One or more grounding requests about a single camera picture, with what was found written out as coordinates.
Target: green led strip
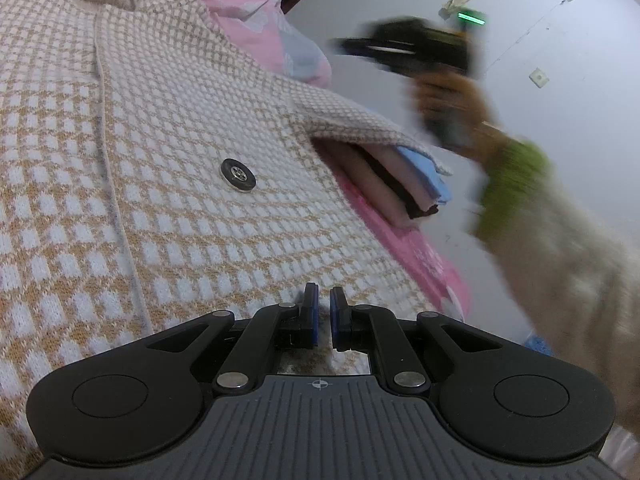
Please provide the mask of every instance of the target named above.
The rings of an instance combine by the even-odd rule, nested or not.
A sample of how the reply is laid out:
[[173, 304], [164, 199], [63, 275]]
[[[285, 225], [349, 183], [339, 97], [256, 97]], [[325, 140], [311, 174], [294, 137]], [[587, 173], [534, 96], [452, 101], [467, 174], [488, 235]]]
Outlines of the green led strip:
[[463, 14], [462, 12], [458, 13], [458, 17], [463, 19], [463, 20], [467, 20], [468, 22], [477, 23], [478, 25], [484, 25], [485, 24], [484, 20], [478, 20], [477, 18], [474, 18], [473, 16], [469, 16], [468, 14]]

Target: person's arm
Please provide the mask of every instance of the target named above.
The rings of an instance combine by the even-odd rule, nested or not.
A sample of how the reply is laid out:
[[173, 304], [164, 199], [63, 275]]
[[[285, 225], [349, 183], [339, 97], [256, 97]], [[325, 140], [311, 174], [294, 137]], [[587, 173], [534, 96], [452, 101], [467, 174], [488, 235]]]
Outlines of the person's arm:
[[417, 101], [427, 117], [446, 105], [460, 109], [472, 132], [472, 146], [461, 154], [489, 177], [474, 233], [556, 356], [602, 378], [616, 399], [619, 423], [640, 434], [638, 250], [575, 205], [535, 145], [486, 123], [472, 82], [425, 75]]

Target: checkered coat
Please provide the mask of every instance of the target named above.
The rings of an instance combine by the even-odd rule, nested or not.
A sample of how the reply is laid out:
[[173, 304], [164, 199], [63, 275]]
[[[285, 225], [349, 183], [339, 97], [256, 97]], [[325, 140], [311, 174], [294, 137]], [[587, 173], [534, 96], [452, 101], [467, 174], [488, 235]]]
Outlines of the checkered coat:
[[[213, 309], [249, 317], [309, 281], [321, 322], [334, 285], [399, 316], [430, 309], [314, 138], [422, 145], [265, 72], [200, 0], [0, 0], [0, 476], [37, 463], [24, 407], [56, 367]], [[223, 179], [226, 158], [251, 192]], [[287, 367], [367, 369], [328, 330], [309, 355]]]

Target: black button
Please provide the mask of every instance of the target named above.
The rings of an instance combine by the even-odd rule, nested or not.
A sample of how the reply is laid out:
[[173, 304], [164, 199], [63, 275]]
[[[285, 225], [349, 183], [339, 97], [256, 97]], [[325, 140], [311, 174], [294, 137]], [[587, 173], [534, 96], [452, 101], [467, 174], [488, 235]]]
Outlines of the black button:
[[220, 173], [238, 191], [251, 191], [255, 187], [254, 174], [242, 162], [226, 158], [220, 164]]

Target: green sleeve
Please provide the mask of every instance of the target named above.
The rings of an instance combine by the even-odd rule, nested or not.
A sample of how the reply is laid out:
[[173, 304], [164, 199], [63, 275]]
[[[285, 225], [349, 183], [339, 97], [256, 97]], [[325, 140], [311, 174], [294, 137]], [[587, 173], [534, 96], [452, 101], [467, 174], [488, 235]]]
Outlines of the green sleeve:
[[482, 213], [475, 236], [485, 243], [500, 234], [522, 202], [535, 191], [549, 161], [532, 142], [512, 142], [489, 166], [482, 192]]

